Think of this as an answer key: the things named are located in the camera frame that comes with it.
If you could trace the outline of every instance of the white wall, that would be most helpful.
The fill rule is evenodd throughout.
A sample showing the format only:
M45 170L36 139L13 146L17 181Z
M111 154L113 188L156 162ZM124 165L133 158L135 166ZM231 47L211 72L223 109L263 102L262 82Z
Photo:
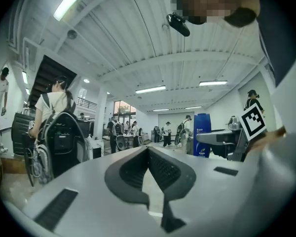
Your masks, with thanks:
M248 92L252 89L260 95L259 102L264 109L263 115L265 116L266 129L268 131L276 130L275 114L270 92L261 73L258 73L254 78L239 89L241 103L243 103L243 105L247 102Z
M158 121L159 121L159 127L162 128L165 126L166 122L170 122L171 125L169 129L172 131L172 135L175 135L178 126L182 123L182 121L185 119L187 115L190 115L192 118L191 122L191 131L194 129L194 112L190 113L171 113L171 114L159 114L158 115Z
M136 110L136 121L137 125L143 129L143 132L148 133L151 140L151 131L155 125L158 125L158 114Z
M206 109L211 116L212 130L226 129L231 116L238 116L244 109L238 90L235 88L221 100Z

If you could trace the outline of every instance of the blue sign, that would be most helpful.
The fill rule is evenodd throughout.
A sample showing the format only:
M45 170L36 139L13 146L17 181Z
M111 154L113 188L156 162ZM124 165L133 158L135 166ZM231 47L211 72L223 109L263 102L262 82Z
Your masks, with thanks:
M196 139L197 134L205 132L212 132L210 115L207 113L194 115L193 155L209 158L211 146L209 144L199 143Z

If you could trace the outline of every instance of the hair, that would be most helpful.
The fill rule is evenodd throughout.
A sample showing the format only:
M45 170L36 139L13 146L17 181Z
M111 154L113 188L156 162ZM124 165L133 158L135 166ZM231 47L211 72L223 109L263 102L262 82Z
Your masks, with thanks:
M55 78L53 85L55 85L57 82L59 83L61 89L65 91L67 96L67 106L65 108L65 111L67 111L71 108L71 100L74 99L72 93L68 90L68 79L65 76L59 76Z

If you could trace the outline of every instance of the ceiling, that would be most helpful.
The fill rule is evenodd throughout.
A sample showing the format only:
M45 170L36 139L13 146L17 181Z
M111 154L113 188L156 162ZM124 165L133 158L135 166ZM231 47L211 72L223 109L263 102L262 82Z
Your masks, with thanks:
M264 57L257 23L237 29L223 20L201 26L187 22L191 35L184 38L167 25L170 0L80 0L58 22L53 13L61 1L26 0L21 37L51 50L69 69L142 111L206 108ZM67 38L70 29L77 31L76 39ZM35 61L36 53L30 50L29 59ZM198 86L215 79L228 84ZM158 85L166 90L141 94L141 99L135 93Z

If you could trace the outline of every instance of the black backpack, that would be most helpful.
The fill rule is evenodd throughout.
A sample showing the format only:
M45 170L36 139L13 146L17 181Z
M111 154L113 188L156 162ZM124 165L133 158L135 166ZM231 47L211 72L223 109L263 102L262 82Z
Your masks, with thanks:
M185 122L184 123L182 122L181 124L179 124L178 129L177 129L177 134L186 133L186 131L184 130Z
M115 132L117 135L121 135L122 134L122 125L120 123L116 123L115 125Z

